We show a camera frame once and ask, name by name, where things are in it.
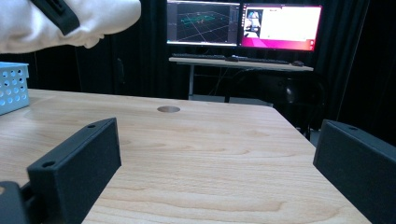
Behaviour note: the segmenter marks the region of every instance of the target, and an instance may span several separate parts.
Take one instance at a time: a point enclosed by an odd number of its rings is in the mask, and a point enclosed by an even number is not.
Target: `white glove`
[[[63,35],[30,0],[0,0],[0,53],[27,53],[73,45],[89,49],[105,35],[121,32],[140,18],[139,0],[64,0],[80,26]]]

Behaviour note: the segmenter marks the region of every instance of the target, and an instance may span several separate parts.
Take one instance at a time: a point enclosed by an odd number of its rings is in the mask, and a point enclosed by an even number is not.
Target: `computer monitor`
[[[321,6],[242,4],[239,46],[314,51]]]
[[[236,47],[239,3],[167,1],[167,44]]]

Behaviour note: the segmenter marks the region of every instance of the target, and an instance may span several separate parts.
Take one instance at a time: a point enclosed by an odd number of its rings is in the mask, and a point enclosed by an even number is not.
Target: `light blue container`
[[[28,106],[28,63],[0,62],[0,115]]]

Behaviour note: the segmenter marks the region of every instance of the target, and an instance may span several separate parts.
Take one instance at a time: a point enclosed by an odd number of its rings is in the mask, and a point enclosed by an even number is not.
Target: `pink screen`
[[[321,7],[244,4],[241,47],[313,51]]]

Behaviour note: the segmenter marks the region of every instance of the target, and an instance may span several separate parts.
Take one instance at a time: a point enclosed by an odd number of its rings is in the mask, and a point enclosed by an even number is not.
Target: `desk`
[[[0,116],[0,181],[24,185],[28,165],[85,125],[117,118],[122,166],[84,223],[368,223],[272,107],[29,94],[30,106]]]
[[[193,96],[194,87],[194,69],[195,65],[213,66],[213,67],[229,67],[229,68],[261,68],[276,71],[313,71],[312,67],[299,67],[291,64],[278,64],[278,63],[249,63],[249,62],[227,62],[224,60],[214,59],[193,59],[193,58],[169,58],[169,62],[177,64],[186,64],[190,66],[190,85],[189,85],[189,99]]]

